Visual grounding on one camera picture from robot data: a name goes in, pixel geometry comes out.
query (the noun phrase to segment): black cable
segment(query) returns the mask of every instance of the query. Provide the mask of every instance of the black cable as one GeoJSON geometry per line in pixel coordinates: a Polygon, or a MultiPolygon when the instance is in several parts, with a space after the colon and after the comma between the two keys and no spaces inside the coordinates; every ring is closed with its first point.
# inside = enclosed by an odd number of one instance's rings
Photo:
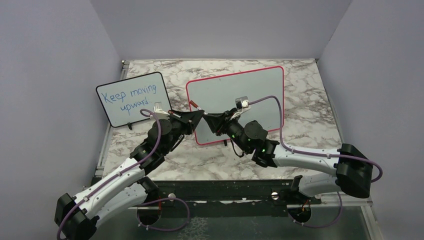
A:
{"type": "Polygon", "coordinates": [[[181,136],[182,137],[179,139],[179,141],[171,148],[170,152],[172,152],[176,147],[178,147],[178,145],[180,145],[180,143],[183,141],[184,135],[181,135],[181,136]]]}
{"type": "Polygon", "coordinates": [[[243,153],[241,153],[241,155],[238,155],[237,152],[236,152],[236,149],[234,148],[233,140],[230,139],[229,141],[231,142],[232,149],[234,150],[235,155],[237,155],[237,157],[239,157],[239,158],[243,157],[245,155],[245,153],[243,152],[243,153]]]}

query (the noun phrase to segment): marble tabletop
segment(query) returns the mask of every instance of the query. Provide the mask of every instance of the marble tabletop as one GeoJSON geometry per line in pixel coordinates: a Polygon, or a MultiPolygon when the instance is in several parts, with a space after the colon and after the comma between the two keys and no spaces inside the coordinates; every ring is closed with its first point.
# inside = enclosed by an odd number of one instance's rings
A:
{"type": "MultiPolygon", "coordinates": [[[[171,107],[188,111],[185,89],[188,81],[272,66],[284,68],[284,140],[299,147],[339,147],[339,132],[314,59],[134,60],[129,64],[126,77],[161,72],[171,107]]],[[[133,130],[126,126],[113,128],[103,176],[117,168],[147,137],[152,124],[152,120],[147,120],[133,124],[133,130]]],[[[268,138],[278,140],[278,131],[270,132],[268,138]]],[[[190,135],[148,176],[152,180],[255,180],[292,179],[317,173],[297,167],[264,168],[256,165],[251,157],[237,157],[230,144],[197,145],[195,136],[190,135]]]]}

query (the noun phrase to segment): wall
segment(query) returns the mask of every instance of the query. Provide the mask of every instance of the wall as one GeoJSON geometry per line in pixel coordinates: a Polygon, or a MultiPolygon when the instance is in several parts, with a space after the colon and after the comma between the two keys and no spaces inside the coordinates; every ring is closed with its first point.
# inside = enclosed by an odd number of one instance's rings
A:
{"type": "Polygon", "coordinates": [[[424,2],[353,0],[318,62],[345,142],[385,170],[372,186],[386,240],[421,239],[424,2]]]}
{"type": "Polygon", "coordinates": [[[55,239],[57,199],[94,174],[95,87],[120,58],[88,0],[2,1],[0,33],[0,239],[55,239]]]}
{"type": "Polygon", "coordinates": [[[122,59],[318,58],[351,0],[91,0],[122,59]]]}

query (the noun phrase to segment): marble table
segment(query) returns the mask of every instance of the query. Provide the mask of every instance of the marble table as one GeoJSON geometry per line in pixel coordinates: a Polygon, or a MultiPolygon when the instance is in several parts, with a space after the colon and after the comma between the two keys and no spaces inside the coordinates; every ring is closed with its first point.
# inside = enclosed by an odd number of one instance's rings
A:
{"type": "MultiPolygon", "coordinates": [[[[188,81],[272,66],[284,68],[285,141],[299,147],[319,149],[339,147],[340,135],[314,59],[135,60],[130,62],[126,77],[161,72],[171,107],[179,111],[188,111],[189,103],[185,89],[188,81]]],[[[147,137],[147,131],[152,124],[152,120],[147,120],[134,124],[133,130],[129,130],[126,126],[112,129],[103,176],[117,168],[147,137]]],[[[268,134],[268,138],[273,140],[277,140],[278,137],[278,131],[268,134]]],[[[200,146],[197,145],[195,136],[191,135],[186,136],[183,142],[165,157],[165,162],[148,176],[152,180],[176,181],[256,180],[292,179],[297,175],[315,173],[317,172],[297,167],[263,168],[251,160],[251,155],[238,158],[230,144],[224,146],[223,143],[215,143],[200,146]]]]}

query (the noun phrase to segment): whiteboard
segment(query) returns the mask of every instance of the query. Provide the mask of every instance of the whiteboard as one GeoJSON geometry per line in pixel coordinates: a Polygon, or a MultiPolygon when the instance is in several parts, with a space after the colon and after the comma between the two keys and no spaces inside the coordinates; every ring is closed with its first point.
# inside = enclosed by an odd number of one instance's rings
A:
{"type": "MultiPolygon", "coordinates": [[[[223,113],[235,108],[235,100],[243,96],[247,96],[252,102],[269,95],[278,98],[284,111],[284,69],[281,66],[192,80],[185,85],[185,89],[188,101],[193,100],[206,113],[223,113]]],[[[258,121],[265,130],[278,129],[280,114],[276,101],[267,99],[252,105],[249,111],[241,115],[238,122],[244,127],[253,120],[258,121]]],[[[194,134],[199,145],[229,139],[227,135],[213,134],[203,118],[194,134]]]]}
{"type": "Polygon", "coordinates": [[[162,102],[164,111],[171,109],[164,78],[158,71],[103,84],[95,91],[114,128],[146,120],[140,110],[153,111],[157,102],[162,102]]]}

